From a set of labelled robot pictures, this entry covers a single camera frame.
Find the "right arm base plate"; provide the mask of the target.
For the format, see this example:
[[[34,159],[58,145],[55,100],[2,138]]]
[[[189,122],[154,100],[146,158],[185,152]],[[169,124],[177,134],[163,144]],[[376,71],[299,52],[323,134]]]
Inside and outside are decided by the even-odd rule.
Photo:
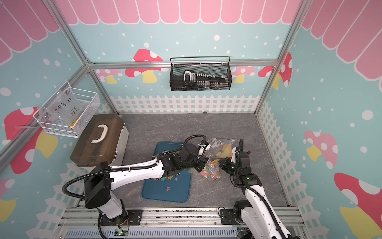
[[[244,225],[242,221],[236,219],[233,209],[219,208],[218,215],[222,225]]]

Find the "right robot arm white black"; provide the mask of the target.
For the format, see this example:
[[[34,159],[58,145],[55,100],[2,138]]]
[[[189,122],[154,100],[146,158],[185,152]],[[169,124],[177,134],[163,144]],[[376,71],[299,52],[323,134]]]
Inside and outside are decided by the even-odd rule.
[[[270,204],[259,177],[252,172],[249,153],[239,151],[234,156],[234,162],[228,157],[219,160],[219,167],[246,197],[234,205],[235,220],[245,224],[255,239],[294,239]]]

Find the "candy ziploc bag yellow label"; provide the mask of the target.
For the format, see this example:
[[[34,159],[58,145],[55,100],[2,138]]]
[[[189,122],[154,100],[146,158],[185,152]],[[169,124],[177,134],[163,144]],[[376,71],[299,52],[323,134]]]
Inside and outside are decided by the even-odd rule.
[[[209,159],[200,175],[209,181],[218,180],[221,177],[218,159],[213,161]]]

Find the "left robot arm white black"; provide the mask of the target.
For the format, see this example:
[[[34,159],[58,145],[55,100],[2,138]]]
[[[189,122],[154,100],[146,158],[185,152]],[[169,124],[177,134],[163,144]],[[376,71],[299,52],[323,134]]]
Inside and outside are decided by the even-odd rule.
[[[84,180],[85,207],[98,209],[110,220],[127,218],[123,202],[113,190],[141,180],[176,176],[190,168],[201,172],[209,159],[205,156],[209,148],[206,142],[198,147],[185,143],[179,149],[159,153],[142,163],[122,166],[100,163]]]

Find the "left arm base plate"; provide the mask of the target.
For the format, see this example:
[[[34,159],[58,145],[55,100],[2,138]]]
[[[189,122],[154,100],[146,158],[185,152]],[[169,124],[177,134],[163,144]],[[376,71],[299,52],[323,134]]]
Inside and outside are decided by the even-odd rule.
[[[124,210],[120,216],[109,219],[104,214],[101,215],[101,226],[139,226],[142,220],[143,210]]]

